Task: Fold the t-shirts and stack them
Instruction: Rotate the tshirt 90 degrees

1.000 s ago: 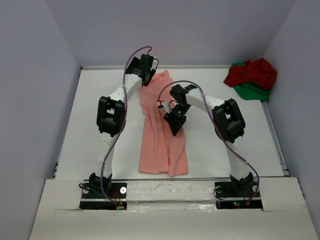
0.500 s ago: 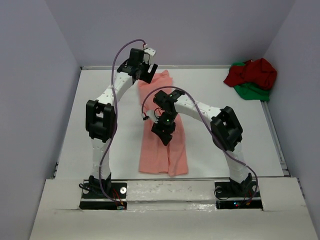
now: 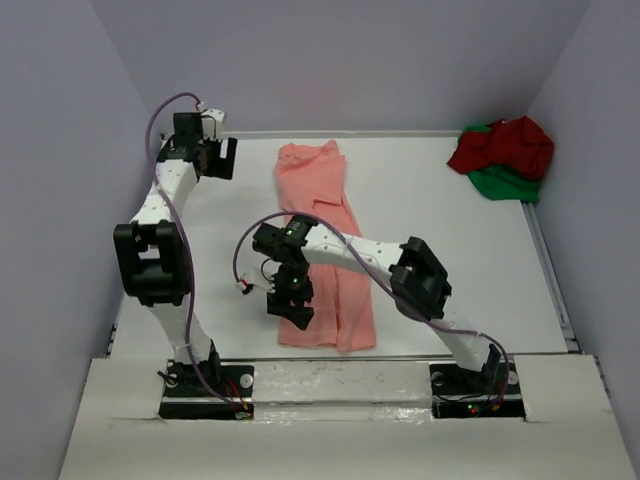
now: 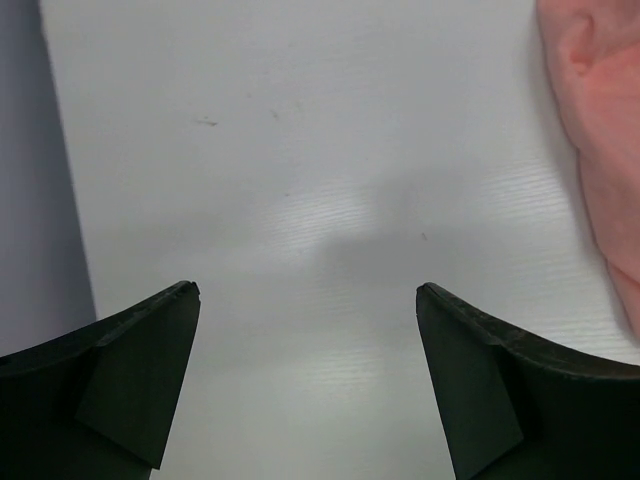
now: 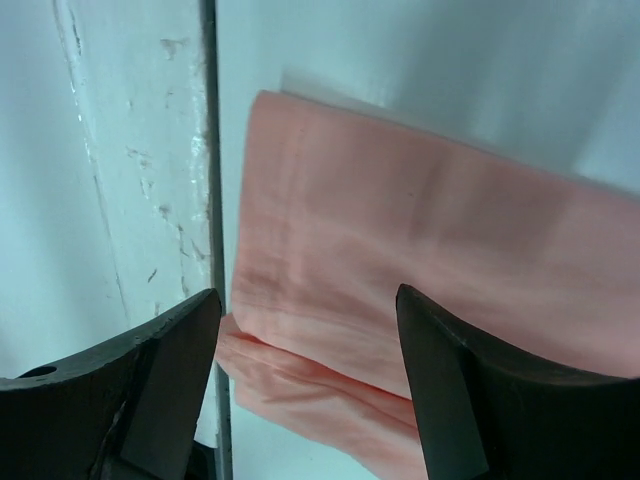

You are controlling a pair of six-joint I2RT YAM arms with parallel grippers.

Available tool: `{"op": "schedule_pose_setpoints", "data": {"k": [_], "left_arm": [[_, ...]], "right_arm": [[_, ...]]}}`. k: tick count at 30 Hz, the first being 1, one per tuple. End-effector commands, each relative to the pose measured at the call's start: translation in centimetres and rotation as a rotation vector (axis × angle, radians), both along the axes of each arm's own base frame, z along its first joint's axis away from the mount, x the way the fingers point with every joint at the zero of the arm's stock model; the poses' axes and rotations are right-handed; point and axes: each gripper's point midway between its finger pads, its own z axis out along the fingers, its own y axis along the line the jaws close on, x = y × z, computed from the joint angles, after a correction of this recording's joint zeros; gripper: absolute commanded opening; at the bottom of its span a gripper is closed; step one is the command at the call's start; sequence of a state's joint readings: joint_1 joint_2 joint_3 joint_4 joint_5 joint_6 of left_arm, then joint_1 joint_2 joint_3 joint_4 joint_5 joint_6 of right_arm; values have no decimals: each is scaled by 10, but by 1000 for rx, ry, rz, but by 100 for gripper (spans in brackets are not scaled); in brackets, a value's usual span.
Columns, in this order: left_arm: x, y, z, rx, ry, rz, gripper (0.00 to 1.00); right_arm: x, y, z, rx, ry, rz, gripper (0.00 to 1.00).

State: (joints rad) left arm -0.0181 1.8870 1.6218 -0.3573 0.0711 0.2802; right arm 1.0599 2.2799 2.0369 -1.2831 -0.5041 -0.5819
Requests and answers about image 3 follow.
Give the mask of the pink t shirt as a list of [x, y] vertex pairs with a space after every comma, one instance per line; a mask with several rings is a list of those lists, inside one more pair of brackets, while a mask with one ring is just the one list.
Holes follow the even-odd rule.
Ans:
[[[322, 146], [287, 144], [279, 150], [275, 177], [280, 207], [318, 216], [339, 231], [360, 229], [344, 192], [346, 160], [335, 141]], [[286, 346], [329, 346], [339, 352], [370, 349], [376, 330], [367, 276], [328, 265], [309, 270], [314, 315], [305, 330], [281, 319], [278, 342]]]

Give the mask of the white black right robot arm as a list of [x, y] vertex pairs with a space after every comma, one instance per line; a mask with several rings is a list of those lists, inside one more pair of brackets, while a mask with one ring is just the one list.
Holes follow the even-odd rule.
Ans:
[[262, 287], [269, 314], [300, 331], [309, 328], [320, 312], [320, 281], [309, 274], [313, 267], [370, 279], [401, 315], [436, 333], [468, 390], [500, 401], [509, 378], [506, 350], [449, 306], [453, 289], [448, 273], [424, 240], [411, 236], [401, 243], [378, 242], [342, 233], [317, 216], [292, 212], [289, 217], [283, 227], [263, 218], [248, 230], [253, 250], [279, 265]]

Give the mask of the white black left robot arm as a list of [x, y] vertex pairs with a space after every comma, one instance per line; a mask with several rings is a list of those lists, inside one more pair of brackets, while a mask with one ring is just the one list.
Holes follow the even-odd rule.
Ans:
[[233, 176], [237, 141], [221, 139], [223, 120], [216, 109], [174, 114], [172, 133], [149, 157], [152, 180], [142, 206], [113, 231], [125, 293], [156, 318], [171, 345], [166, 386], [201, 395], [218, 393], [223, 370], [195, 314], [194, 262], [181, 215], [201, 178]]

